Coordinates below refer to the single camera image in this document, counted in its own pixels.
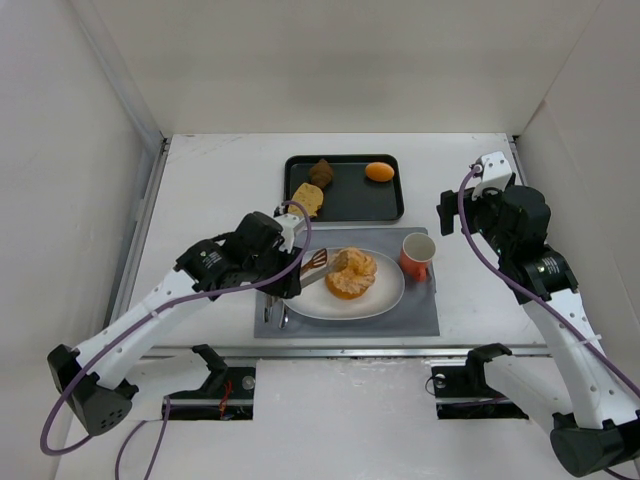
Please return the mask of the metal serving tongs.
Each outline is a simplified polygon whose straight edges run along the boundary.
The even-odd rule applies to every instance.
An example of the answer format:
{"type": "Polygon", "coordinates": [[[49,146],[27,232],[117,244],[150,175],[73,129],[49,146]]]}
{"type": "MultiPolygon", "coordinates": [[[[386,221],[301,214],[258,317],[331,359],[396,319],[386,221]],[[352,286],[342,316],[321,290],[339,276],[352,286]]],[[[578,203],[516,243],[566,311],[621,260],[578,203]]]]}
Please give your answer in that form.
{"type": "Polygon", "coordinates": [[[331,256],[326,248],[316,251],[300,269],[301,288],[305,289],[327,275],[343,270],[347,263],[348,256],[344,253],[331,256]]]}

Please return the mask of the large sugared orange bun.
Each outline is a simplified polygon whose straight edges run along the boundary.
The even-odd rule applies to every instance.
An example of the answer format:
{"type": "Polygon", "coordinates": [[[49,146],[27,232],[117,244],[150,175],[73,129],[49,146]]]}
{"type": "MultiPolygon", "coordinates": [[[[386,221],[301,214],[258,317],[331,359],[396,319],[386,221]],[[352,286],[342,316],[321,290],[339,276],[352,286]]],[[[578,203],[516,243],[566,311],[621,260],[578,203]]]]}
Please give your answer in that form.
{"type": "Polygon", "coordinates": [[[363,296],[376,282],[377,262],[370,254],[348,247],[340,250],[333,260],[340,260],[345,264],[342,269],[327,274],[324,279],[325,285],[335,297],[354,300],[363,296]]]}

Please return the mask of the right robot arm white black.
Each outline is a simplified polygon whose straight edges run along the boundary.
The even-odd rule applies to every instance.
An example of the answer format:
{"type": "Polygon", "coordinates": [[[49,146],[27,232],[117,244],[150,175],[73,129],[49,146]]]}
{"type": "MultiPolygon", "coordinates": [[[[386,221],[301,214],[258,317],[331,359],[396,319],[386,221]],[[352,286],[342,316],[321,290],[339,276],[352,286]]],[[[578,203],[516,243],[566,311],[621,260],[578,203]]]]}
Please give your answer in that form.
{"type": "Polygon", "coordinates": [[[537,190],[481,183],[446,191],[437,207],[442,234],[456,219],[498,256],[489,270],[514,293],[551,352],[564,386],[528,372],[500,343],[468,352],[457,372],[469,396],[501,394],[549,436],[575,477],[639,460],[639,388],[605,355],[565,258],[546,242],[551,211],[537,190]]]}

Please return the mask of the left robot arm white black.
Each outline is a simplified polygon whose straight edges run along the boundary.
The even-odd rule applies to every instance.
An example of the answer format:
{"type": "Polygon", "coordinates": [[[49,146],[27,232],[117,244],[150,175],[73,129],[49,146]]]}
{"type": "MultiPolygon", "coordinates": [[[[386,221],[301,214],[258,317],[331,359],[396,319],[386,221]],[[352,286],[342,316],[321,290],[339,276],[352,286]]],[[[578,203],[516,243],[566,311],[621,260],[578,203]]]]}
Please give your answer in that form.
{"type": "Polygon", "coordinates": [[[60,344],[47,356],[58,406],[67,405],[88,436],[116,427],[147,393],[152,377],[138,361],[180,322],[220,296],[258,290],[281,298],[300,294],[309,233],[304,214],[244,216],[228,233],[196,242],[173,268],[120,318],[75,347],[60,344]]]}

